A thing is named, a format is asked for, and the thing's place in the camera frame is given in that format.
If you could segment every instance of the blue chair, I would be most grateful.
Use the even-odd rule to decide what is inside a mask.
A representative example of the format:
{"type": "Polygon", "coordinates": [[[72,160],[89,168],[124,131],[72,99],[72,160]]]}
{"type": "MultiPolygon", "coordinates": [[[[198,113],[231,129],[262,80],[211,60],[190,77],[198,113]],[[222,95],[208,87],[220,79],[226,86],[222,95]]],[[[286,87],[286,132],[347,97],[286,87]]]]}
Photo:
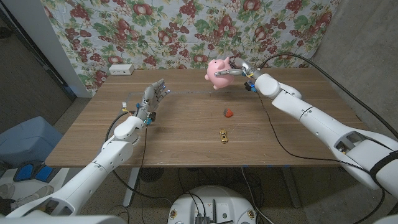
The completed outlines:
{"type": "Polygon", "coordinates": [[[62,134],[44,118],[32,118],[0,134],[0,161],[13,167],[44,161],[61,138],[62,134]]]}

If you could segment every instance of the power outlet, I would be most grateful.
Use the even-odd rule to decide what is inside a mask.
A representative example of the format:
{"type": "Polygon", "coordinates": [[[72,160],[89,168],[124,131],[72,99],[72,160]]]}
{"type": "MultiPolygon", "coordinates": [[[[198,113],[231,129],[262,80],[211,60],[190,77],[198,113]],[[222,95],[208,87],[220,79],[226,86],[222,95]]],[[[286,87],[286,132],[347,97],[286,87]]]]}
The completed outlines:
{"type": "Polygon", "coordinates": [[[134,66],[132,65],[112,65],[109,68],[111,75],[131,75],[134,71],[134,66]]]}

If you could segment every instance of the gray wall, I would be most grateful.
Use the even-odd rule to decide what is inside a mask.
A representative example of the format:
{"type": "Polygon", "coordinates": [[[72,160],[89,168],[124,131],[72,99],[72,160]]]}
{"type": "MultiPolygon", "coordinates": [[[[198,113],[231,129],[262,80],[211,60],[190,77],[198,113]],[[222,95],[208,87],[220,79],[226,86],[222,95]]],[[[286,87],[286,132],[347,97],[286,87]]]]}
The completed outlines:
{"type": "Polygon", "coordinates": [[[78,97],[91,97],[63,51],[40,0],[2,0],[78,97]]]}
{"type": "MultiPolygon", "coordinates": [[[[342,0],[314,57],[322,69],[398,129],[398,1],[342,0]]],[[[369,127],[392,134],[333,85],[369,127]]]]}

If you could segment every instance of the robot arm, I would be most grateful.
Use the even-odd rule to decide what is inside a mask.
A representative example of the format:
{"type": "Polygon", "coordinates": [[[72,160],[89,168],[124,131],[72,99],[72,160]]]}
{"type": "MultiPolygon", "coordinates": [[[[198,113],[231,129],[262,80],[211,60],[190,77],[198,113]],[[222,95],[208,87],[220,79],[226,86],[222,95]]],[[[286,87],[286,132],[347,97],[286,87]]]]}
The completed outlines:
{"type": "Polygon", "coordinates": [[[103,144],[101,152],[91,163],[60,190],[19,207],[6,218],[24,217],[38,211],[51,216],[78,215],[106,176],[131,157],[133,147],[139,142],[139,131],[149,124],[150,112],[154,112],[170,92],[164,90],[163,79],[147,87],[135,116],[129,116],[115,128],[114,135],[103,144]]]}
{"type": "MultiPolygon", "coordinates": [[[[269,74],[263,74],[240,58],[235,64],[243,74],[255,79],[254,86],[272,104],[300,121],[312,134],[316,135],[354,178],[371,189],[383,187],[398,198],[398,142],[382,134],[351,128],[343,125],[320,109],[301,99],[295,88],[278,82],[269,74]]],[[[219,72],[237,74],[237,71],[219,72]]]]}

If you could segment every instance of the pig toy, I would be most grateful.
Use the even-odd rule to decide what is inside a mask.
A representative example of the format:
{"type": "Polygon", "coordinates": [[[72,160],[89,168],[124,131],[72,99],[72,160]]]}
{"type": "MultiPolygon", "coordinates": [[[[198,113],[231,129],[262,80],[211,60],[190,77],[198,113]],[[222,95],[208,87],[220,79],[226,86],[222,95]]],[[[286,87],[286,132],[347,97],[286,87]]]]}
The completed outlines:
{"type": "Polygon", "coordinates": [[[229,65],[229,57],[227,57],[225,60],[213,59],[207,67],[207,74],[205,75],[205,78],[214,84],[213,87],[215,90],[224,88],[233,82],[234,77],[232,75],[220,75],[216,77],[214,73],[228,69],[231,69],[231,66],[229,65]]]}

